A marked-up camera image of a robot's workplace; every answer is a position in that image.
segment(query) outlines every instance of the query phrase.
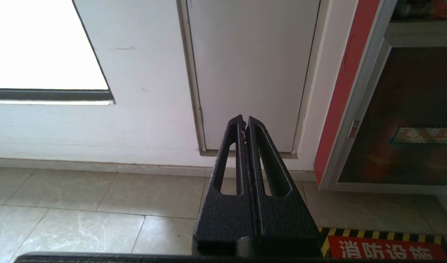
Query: red sign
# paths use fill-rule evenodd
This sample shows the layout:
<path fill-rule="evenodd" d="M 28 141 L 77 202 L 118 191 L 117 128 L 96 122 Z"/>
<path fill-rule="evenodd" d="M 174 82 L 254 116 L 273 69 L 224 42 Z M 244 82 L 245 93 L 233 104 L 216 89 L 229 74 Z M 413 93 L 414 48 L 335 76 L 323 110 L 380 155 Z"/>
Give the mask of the red sign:
<path fill-rule="evenodd" d="M 328 236 L 333 258 L 446 260 L 438 244 Z"/>

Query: baseboard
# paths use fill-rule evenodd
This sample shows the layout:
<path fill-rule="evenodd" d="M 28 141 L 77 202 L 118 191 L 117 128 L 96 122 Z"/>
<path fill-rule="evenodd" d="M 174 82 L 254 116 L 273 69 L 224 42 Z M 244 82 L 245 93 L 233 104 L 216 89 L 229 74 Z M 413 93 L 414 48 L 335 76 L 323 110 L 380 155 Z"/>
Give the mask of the baseboard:
<path fill-rule="evenodd" d="M 97 172 L 112 172 L 112 173 L 146 174 L 146 175 L 183 175 L 183 176 L 203 176 L 203 177 L 210 177 L 213 171 L 212 167 L 199 167 L 199 166 L 95 163 L 85 161 L 29 160 L 29 159 L 7 159 L 7 158 L 0 158 L 0 167 L 97 171 Z M 307 182 L 316 181 L 316 177 L 313 171 L 292 170 L 289 172 L 293 178 L 293 181 L 307 181 Z M 226 178 L 236 178 L 236 169 L 226 168 L 224 176 Z"/>

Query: bright window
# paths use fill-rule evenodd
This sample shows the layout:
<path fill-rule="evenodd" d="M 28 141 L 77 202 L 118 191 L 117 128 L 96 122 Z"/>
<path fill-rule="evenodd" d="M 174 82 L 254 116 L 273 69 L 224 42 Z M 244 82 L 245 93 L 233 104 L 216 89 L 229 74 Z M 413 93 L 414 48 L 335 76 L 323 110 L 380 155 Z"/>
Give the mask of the bright window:
<path fill-rule="evenodd" d="M 0 90 L 108 85 L 70 0 L 0 1 Z"/>

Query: white door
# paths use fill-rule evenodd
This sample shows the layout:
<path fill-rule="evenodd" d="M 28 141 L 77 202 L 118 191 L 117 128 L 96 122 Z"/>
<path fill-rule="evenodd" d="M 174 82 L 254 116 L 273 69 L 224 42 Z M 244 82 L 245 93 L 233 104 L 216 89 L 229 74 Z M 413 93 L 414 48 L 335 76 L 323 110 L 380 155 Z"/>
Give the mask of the white door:
<path fill-rule="evenodd" d="M 188 0 L 207 149 L 242 114 L 262 121 L 291 152 L 318 0 Z"/>

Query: tiled floor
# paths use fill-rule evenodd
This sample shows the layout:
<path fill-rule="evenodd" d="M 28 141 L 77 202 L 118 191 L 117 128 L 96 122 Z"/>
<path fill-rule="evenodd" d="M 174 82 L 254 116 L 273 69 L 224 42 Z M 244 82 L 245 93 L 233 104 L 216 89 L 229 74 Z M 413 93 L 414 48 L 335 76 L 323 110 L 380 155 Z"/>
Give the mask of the tiled floor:
<path fill-rule="evenodd" d="M 190 254 L 209 179 L 0 168 L 0 263 L 28 251 Z M 321 193 L 296 182 L 319 226 L 447 236 L 432 196 Z M 223 194 L 235 193 L 225 179 Z"/>

